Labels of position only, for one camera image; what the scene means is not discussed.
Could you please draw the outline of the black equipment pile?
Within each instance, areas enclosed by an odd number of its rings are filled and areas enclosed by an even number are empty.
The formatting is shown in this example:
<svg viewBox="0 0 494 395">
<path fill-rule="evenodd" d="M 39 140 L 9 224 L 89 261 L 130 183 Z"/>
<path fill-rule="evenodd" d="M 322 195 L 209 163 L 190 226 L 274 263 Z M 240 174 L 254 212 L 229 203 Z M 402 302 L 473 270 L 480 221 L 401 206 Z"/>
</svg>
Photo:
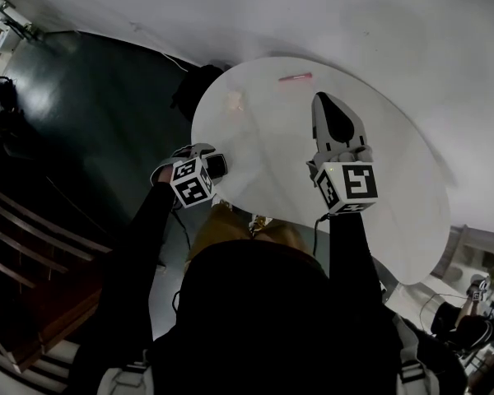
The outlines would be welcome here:
<svg viewBox="0 0 494 395">
<path fill-rule="evenodd" d="M 9 77 L 0 76 L 0 108 L 7 113 L 20 113 L 16 87 Z"/>
</svg>

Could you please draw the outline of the person's left leg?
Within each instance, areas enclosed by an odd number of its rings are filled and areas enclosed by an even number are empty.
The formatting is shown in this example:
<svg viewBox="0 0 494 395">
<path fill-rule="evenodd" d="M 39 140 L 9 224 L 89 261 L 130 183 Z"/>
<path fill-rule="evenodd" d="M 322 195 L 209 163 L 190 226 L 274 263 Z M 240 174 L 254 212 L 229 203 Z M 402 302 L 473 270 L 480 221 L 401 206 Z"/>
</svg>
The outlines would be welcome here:
<svg viewBox="0 0 494 395">
<path fill-rule="evenodd" d="M 214 244 L 237 239 L 251 239 L 248 226 L 232 210 L 211 207 L 210 213 L 197 232 L 189 251 L 187 262 Z"/>
</svg>

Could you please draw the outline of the person's leg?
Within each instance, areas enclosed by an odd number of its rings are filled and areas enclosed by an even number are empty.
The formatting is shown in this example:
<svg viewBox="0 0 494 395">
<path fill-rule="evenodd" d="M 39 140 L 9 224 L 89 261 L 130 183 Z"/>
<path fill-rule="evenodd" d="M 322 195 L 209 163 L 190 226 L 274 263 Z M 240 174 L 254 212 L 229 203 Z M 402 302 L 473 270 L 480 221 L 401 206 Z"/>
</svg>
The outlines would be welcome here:
<svg viewBox="0 0 494 395">
<path fill-rule="evenodd" d="M 237 239 L 251 239 L 248 226 L 232 210 L 211 207 L 210 213 L 197 232 L 189 251 L 187 262 L 214 244 Z"/>
<path fill-rule="evenodd" d="M 285 221 L 271 220 L 267 225 L 255 230 L 254 239 L 285 245 L 313 256 L 309 246 L 305 243 L 296 227 Z"/>
</svg>

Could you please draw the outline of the dark wooden staircase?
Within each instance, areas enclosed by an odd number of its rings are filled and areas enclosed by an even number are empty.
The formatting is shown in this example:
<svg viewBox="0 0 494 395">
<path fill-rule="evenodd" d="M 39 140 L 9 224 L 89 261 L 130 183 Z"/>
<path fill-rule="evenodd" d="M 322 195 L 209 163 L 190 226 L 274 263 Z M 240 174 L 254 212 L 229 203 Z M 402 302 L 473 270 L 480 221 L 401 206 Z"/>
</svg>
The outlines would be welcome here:
<svg viewBox="0 0 494 395">
<path fill-rule="evenodd" d="M 60 393 L 100 298 L 110 246 L 23 207 L 0 191 L 0 370 Z"/>
</svg>

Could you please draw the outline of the person's left forearm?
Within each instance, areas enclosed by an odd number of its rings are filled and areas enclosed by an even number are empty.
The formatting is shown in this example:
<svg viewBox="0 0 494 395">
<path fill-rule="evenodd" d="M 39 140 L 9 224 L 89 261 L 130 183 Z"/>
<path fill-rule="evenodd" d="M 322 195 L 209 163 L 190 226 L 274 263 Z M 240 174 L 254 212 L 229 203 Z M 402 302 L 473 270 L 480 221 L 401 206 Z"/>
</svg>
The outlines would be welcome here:
<svg viewBox="0 0 494 395">
<path fill-rule="evenodd" d="M 168 183 L 154 184 L 127 228 L 120 251 L 129 274 L 141 276 L 156 268 L 166 222 L 175 194 Z"/>
</svg>

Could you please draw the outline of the person's black-clothed torso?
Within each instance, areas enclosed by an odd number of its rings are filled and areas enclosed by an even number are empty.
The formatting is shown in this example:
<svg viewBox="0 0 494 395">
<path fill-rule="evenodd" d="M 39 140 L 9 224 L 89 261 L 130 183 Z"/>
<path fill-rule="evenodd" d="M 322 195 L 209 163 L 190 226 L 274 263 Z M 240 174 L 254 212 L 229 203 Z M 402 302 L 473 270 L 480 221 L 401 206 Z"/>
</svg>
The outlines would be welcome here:
<svg viewBox="0 0 494 395">
<path fill-rule="evenodd" d="M 120 248 L 67 395 L 464 395 L 465 372 L 441 343 L 281 244 L 204 249 L 184 276 L 175 325 L 153 338 L 153 271 L 129 274 Z"/>
</svg>

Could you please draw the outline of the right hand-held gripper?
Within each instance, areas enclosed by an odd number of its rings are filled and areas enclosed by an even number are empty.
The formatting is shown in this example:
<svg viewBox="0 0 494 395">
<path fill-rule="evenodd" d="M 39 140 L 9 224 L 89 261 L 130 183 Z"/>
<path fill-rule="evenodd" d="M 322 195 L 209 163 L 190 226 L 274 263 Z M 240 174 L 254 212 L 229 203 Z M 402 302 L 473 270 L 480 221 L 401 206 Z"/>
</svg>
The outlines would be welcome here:
<svg viewBox="0 0 494 395">
<path fill-rule="evenodd" d="M 364 211 L 378 200 L 371 147 L 359 116 L 346 103 L 317 92 L 312 105 L 317 152 L 306 164 L 330 214 Z"/>
</svg>

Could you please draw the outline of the person's right leg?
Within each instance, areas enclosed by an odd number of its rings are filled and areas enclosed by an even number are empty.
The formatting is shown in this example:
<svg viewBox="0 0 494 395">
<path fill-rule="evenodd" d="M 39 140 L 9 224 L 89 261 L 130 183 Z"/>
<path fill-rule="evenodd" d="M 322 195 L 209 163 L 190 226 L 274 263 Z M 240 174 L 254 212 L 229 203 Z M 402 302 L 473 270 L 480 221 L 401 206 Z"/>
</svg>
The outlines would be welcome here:
<svg viewBox="0 0 494 395">
<path fill-rule="evenodd" d="M 313 256 L 309 246 L 305 243 L 296 227 L 285 221 L 271 220 L 267 225 L 255 230 L 254 239 L 285 245 Z"/>
</svg>

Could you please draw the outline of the white curved table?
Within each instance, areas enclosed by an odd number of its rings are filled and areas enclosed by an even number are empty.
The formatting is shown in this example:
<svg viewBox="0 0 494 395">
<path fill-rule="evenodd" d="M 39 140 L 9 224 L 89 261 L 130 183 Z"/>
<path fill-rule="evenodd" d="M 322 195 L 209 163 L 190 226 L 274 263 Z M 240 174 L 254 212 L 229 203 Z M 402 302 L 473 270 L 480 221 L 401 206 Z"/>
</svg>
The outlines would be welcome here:
<svg viewBox="0 0 494 395">
<path fill-rule="evenodd" d="M 279 81 L 311 72 L 312 78 Z M 242 90 L 245 110 L 228 112 L 228 91 Z M 310 60 L 261 58 L 219 76 L 196 109 L 191 138 L 224 155 L 219 195 L 236 207 L 313 226 L 326 206 L 307 162 L 317 151 L 312 101 L 326 92 L 359 116 L 371 147 L 378 202 L 363 212 L 372 255 L 406 285 L 423 281 L 442 256 L 450 206 L 440 169 L 408 118 L 367 84 Z"/>
</svg>

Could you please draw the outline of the person's right forearm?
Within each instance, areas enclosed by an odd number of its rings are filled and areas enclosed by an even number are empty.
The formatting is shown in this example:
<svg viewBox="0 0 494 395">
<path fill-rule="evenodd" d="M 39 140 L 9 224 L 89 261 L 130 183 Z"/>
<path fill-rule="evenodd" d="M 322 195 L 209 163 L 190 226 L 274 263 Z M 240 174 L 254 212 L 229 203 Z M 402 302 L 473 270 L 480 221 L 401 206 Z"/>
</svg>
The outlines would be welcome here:
<svg viewBox="0 0 494 395">
<path fill-rule="evenodd" d="M 329 275 L 340 283 L 381 296 L 360 213 L 329 216 Z"/>
</svg>

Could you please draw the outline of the small black square device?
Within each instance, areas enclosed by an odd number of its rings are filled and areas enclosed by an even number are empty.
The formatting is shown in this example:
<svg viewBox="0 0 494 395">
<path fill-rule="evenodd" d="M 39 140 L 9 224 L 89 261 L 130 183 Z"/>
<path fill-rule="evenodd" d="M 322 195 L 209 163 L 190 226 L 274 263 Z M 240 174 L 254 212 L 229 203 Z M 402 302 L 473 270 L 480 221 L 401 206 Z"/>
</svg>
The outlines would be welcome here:
<svg viewBox="0 0 494 395">
<path fill-rule="evenodd" d="M 223 178 L 228 173 L 226 158 L 222 153 L 212 153 L 204 158 L 207 173 L 212 181 Z"/>
</svg>

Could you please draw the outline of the wooden shelf unit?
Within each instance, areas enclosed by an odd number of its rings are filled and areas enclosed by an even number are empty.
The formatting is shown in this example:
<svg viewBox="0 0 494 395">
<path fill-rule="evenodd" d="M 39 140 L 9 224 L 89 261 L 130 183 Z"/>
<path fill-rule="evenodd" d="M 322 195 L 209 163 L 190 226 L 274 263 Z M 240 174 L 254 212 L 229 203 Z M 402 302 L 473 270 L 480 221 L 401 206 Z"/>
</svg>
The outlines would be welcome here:
<svg viewBox="0 0 494 395">
<path fill-rule="evenodd" d="M 431 275 L 443 278 L 453 265 L 494 270 L 494 232 L 451 226 L 445 250 Z"/>
</svg>

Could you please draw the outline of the person's white right shoe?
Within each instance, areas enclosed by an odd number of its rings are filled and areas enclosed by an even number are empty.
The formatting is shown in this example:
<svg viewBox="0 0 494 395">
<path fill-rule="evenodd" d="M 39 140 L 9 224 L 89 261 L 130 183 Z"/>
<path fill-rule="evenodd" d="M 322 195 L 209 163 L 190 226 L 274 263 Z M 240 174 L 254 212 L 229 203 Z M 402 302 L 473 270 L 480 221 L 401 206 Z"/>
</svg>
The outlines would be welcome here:
<svg viewBox="0 0 494 395">
<path fill-rule="evenodd" d="M 272 220 L 270 217 L 253 214 L 249 223 L 249 230 L 252 234 L 256 234 L 263 230 Z"/>
</svg>

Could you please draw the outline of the small white object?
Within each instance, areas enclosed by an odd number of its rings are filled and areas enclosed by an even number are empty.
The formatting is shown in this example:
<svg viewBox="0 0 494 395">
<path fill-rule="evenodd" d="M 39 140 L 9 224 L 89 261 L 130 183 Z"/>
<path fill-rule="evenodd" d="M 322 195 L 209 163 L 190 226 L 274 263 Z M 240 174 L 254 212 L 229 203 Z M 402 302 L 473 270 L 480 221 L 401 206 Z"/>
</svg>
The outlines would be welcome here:
<svg viewBox="0 0 494 395">
<path fill-rule="evenodd" d="M 224 104 L 228 112 L 243 112 L 245 110 L 245 94 L 242 90 L 228 91 Z"/>
</svg>

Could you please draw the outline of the metal cart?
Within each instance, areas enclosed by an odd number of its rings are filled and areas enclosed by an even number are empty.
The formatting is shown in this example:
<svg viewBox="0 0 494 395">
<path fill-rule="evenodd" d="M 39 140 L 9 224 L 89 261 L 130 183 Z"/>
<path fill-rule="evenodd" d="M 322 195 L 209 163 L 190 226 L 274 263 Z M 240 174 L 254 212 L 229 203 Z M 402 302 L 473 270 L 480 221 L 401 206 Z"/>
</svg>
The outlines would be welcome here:
<svg viewBox="0 0 494 395">
<path fill-rule="evenodd" d="M 9 0 L 0 3 L 0 57 L 4 54 L 13 54 L 18 44 L 41 41 L 44 32 L 30 21 L 16 19 L 12 13 L 16 6 Z"/>
</svg>

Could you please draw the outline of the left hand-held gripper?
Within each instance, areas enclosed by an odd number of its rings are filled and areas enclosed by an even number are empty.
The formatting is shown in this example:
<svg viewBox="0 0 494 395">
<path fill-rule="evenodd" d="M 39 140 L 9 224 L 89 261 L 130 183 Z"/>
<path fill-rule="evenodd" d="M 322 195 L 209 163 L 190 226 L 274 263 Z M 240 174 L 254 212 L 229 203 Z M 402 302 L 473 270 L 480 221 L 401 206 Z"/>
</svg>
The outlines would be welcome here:
<svg viewBox="0 0 494 395">
<path fill-rule="evenodd" d="M 172 167 L 168 184 L 182 207 L 188 208 L 209 201 L 214 196 L 214 186 L 202 156 L 216 151 L 207 143 L 188 145 L 177 150 L 170 158 L 163 160 L 150 176 L 151 184 L 158 182 L 161 171 Z"/>
</svg>

